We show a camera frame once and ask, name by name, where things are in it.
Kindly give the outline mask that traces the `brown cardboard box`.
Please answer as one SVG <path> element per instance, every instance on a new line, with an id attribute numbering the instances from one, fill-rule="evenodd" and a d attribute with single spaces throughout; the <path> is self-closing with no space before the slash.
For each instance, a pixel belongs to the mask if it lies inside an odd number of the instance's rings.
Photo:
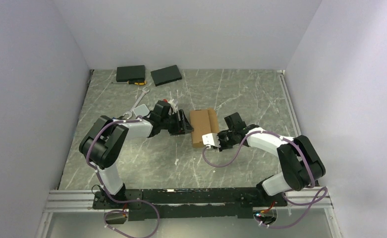
<path id="1" fill-rule="evenodd" d="M 204 146 L 203 135 L 220 131 L 217 113 L 213 108 L 192 110 L 189 113 L 189 118 L 193 127 L 191 132 L 193 148 L 202 148 Z"/>

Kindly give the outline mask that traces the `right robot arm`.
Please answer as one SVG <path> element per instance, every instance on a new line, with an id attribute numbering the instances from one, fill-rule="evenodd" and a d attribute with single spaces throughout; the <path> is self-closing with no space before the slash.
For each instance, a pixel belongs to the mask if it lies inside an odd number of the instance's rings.
<path id="1" fill-rule="evenodd" d="M 239 113 L 226 116 L 224 120 L 228 129 L 217 134 L 220 151 L 238 144 L 261 149 L 279 160 L 280 173 L 258 185 L 256 199 L 259 204 L 270 205 L 282 192 L 314 187 L 316 180 L 326 174 L 326 168 L 307 136 L 281 136 L 255 124 L 247 125 Z"/>

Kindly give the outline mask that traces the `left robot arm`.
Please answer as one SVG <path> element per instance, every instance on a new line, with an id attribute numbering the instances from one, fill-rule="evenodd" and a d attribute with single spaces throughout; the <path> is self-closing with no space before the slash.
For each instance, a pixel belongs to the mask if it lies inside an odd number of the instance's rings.
<path id="1" fill-rule="evenodd" d="M 126 200 L 125 184 L 117 170 L 117 159 L 126 140 L 151 138 L 166 130 L 170 135 L 193 132 L 184 111 L 174 101 L 159 100 L 154 108 L 134 119 L 99 117 L 79 145 L 79 152 L 94 169 L 100 188 L 107 193 L 106 202 L 112 208 Z"/>

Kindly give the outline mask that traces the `grey white rectangular device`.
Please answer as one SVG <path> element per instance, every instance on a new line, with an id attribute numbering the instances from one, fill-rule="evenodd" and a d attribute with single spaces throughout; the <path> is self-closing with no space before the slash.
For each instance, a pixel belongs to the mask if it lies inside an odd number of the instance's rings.
<path id="1" fill-rule="evenodd" d="M 135 117 L 139 117 L 139 116 L 145 117 L 150 113 L 150 110 L 145 104 L 141 104 L 141 105 L 135 107 L 132 110 L 132 113 Z"/>

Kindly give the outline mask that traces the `silver combination wrench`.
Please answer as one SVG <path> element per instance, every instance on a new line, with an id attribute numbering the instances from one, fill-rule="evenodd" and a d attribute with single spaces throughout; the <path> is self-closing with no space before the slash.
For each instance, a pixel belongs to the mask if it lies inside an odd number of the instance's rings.
<path id="1" fill-rule="evenodd" d="M 134 105 L 130 108 L 130 110 L 126 111 L 122 116 L 124 119 L 131 119 L 132 118 L 132 115 L 133 115 L 133 110 L 138 106 L 138 104 L 140 103 L 140 101 L 142 100 L 142 98 L 148 94 L 150 92 L 150 89 L 145 87 L 142 89 L 142 92 L 141 94 L 139 95 L 139 97 L 137 98 L 137 100 L 135 101 Z"/>

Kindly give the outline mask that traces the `black foam block right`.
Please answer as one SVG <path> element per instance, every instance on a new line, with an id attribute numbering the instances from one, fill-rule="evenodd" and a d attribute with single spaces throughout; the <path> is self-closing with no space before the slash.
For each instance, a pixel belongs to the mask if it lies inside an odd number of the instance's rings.
<path id="1" fill-rule="evenodd" d="M 151 71 L 151 77 L 156 87 L 182 79 L 177 65 Z"/>

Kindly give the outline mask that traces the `black foam block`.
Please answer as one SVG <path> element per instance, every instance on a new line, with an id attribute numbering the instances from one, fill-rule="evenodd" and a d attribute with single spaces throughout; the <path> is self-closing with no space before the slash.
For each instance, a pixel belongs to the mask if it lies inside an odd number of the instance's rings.
<path id="1" fill-rule="evenodd" d="M 182 79 L 177 65 L 151 71 L 151 77 L 156 87 Z"/>
<path id="2" fill-rule="evenodd" d="M 144 65 L 118 67 L 116 69 L 116 81 L 144 81 L 146 79 L 145 70 Z"/>

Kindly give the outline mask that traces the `yellow black screwdriver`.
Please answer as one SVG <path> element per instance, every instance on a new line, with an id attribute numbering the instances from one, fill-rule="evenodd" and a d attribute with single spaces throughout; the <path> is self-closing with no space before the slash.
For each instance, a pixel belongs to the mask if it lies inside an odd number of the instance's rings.
<path id="1" fill-rule="evenodd" d="M 146 81 L 140 81 L 140 80 L 132 80 L 132 81 L 113 81 L 114 84 L 130 84 L 130 85 L 138 85 L 138 86 L 144 86 L 146 85 Z"/>

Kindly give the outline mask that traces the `black foam block left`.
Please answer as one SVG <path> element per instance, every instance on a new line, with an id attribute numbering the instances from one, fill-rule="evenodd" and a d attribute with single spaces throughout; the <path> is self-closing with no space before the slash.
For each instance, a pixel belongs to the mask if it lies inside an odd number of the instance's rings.
<path id="1" fill-rule="evenodd" d="M 146 79 L 145 70 L 144 65 L 118 67 L 116 69 L 116 81 L 144 81 Z"/>

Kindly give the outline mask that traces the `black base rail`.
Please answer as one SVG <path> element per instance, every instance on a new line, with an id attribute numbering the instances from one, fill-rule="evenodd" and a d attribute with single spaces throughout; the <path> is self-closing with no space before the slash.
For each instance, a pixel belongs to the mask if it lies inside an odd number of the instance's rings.
<path id="1" fill-rule="evenodd" d="M 169 218 L 237 217 L 248 219 L 268 207 L 285 207 L 281 194 L 267 195 L 256 187 L 126 189 L 110 199 L 103 190 L 94 194 L 93 209 L 128 209 L 130 221 Z"/>

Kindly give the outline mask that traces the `aluminium frame rail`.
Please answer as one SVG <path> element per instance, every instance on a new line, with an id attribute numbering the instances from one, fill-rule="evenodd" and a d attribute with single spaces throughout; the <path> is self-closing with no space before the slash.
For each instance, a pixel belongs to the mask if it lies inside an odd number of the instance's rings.
<path id="1" fill-rule="evenodd" d="M 45 212 L 92 212 L 94 194 L 91 190 L 51 190 L 46 200 Z"/>

